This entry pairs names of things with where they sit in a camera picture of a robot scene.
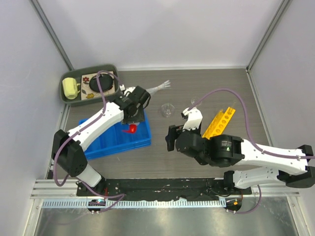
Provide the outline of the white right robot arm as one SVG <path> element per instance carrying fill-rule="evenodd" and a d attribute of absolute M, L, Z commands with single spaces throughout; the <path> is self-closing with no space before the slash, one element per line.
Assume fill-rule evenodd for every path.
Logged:
<path fill-rule="evenodd" d="M 315 169 L 309 166 L 313 157 L 310 145 L 283 149 L 253 145 L 250 141 L 231 135 L 203 138 L 200 130 L 186 130 L 172 125 L 165 137 L 167 150 L 176 150 L 195 159 L 200 165 L 227 168 L 254 165 L 247 171 L 224 173 L 222 188 L 227 194 L 253 185 L 284 182 L 291 188 L 310 188 L 315 184 Z"/>

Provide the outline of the clear glass beaker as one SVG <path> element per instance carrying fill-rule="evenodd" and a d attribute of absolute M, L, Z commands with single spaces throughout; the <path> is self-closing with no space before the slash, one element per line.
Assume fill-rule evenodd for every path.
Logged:
<path fill-rule="evenodd" d="M 202 100 L 199 97 L 193 97 L 191 99 L 191 108 L 192 109 L 200 109 L 202 104 Z"/>

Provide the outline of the white wash bottle red cap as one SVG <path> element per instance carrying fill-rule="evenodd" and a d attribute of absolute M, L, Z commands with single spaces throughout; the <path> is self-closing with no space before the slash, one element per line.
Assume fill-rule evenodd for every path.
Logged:
<path fill-rule="evenodd" d="M 128 125 L 128 129 L 122 130 L 122 132 L 128 133 L 128 134 L 135 134 L 137 131 L 138 125 L 139 125 L 139 123 L 131 123 Z"/>

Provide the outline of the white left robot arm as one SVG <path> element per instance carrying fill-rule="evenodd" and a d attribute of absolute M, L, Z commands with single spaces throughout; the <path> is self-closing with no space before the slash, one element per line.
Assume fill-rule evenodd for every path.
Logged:
<path fill-rule="evenodd" d="M 92 195 L 104 194 L 105 178 L 88 161 L 150 145 L 151 132 L 144 112 L 150 99 L 149 92 L 140 86 L 125 89 L 77 127 L 57 131 L 52 147 L 54 166 L 81 181 Z"/>

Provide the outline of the yellow test tube rack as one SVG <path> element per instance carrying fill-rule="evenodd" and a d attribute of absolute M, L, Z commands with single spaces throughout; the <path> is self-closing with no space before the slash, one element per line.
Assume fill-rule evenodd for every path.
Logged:
<path fill-rule="evenodd" d="M 232 107 L 228 107 L 225 112 L 219 110 L 202 137 L 209 140 L 214 136 L 221 135 L 231 121 L 235 111 Z"/>

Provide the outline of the blue divided plastic bin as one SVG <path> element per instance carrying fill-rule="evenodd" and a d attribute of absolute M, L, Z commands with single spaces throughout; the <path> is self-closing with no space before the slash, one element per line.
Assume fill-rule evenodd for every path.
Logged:
<path fill-rule="evenodd" d="M 118 122 L 111 126 L 89 145 L 85 151 L 86 159 L 98 159 L 150 146 L 152 143 L 151 129 L 147 115 L 144 115 L 144 117 L 145 120 L 138 124 L 136 132 L 133 134 L 125 132 L 129 130 L 128 124 Z"/>

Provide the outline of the bundle of plastic pipettes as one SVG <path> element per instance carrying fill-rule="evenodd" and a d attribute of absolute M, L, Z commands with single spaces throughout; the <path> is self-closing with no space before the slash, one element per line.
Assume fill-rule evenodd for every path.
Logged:
<path fill-rule="evenodd" d="M 169 88 L 171 88 L 171 83 L 169 80 L 167 80 L 167 81 L 163 82 L 162 84 L 160 84 L 159 86 L 146 89 L 146 91 L 150 95 L 154 95 L 155 93 L 157 93 L 160 90 L 169 89 Z"/>

